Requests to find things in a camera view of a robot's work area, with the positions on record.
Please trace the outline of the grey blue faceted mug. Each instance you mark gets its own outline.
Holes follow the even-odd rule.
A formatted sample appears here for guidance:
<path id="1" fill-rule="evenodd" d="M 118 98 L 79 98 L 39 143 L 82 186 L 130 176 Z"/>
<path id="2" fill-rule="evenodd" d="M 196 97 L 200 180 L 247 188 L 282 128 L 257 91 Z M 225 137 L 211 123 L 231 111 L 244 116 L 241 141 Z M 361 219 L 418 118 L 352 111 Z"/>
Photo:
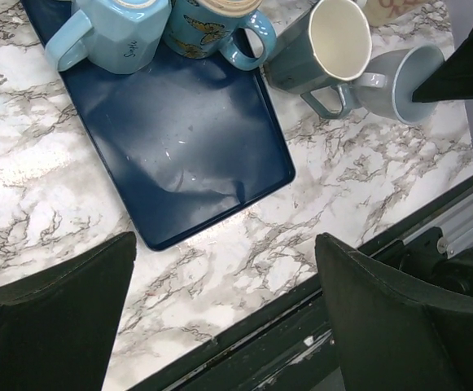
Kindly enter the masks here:
<path id="1" fill-rule="evenodd" d="M 348 83 L 364 73 L 371 52 L 361 6 L 323 0 L 279 34 L 264 70 L 274 89 L 299 95 L 321 118 L 340 119 L 353 109 Z"/>

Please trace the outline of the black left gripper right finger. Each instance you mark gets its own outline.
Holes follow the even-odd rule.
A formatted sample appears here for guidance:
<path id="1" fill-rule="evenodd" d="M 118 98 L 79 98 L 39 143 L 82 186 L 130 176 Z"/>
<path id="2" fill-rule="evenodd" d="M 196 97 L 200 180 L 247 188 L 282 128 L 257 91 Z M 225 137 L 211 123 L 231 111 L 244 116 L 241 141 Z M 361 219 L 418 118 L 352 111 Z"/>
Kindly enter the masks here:
<path id="1" fill-rule="evenodd" d="M 473 390 L 473 297 L 328 233 L 315 257 L 347 390 Z"/>

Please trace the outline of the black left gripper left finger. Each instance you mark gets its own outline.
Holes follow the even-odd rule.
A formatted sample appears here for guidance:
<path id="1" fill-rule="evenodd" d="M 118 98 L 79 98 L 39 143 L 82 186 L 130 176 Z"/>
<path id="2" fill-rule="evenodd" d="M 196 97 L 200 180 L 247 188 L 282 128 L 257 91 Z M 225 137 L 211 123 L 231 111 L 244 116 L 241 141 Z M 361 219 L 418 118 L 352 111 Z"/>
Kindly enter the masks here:
<path id="1" fill-rule="evenodd" d="M 136 258 L 136 236 L 0 287 L 0 390 L 100 390 Z"/>

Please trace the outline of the pale grey footed mug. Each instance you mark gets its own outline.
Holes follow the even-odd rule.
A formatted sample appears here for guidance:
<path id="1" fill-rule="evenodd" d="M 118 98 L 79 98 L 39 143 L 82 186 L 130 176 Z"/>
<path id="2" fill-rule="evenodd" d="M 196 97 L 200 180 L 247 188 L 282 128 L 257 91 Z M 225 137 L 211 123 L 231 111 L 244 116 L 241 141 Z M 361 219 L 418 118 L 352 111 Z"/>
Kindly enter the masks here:
<path id="1" fill-rule="evenodd" d="M 389 51 L 374 57 L 352 83 L 358 103 L 377 116 L 416 125 L 428 118 L 437 103 L 414 102 L 414 91 L 445 61 L 434 44 Z"/>

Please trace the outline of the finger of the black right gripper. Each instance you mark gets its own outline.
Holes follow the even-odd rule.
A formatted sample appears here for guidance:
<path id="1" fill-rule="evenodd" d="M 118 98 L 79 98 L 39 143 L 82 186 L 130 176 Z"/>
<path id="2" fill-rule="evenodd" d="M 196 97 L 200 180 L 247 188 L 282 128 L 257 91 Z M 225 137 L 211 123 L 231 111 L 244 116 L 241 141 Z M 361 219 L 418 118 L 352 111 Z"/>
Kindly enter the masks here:
<path id="1" fill-rule="evenodd" d="M 465 40 L 412 95 L 417 103 L 473 99 L 473 27 Z"/>

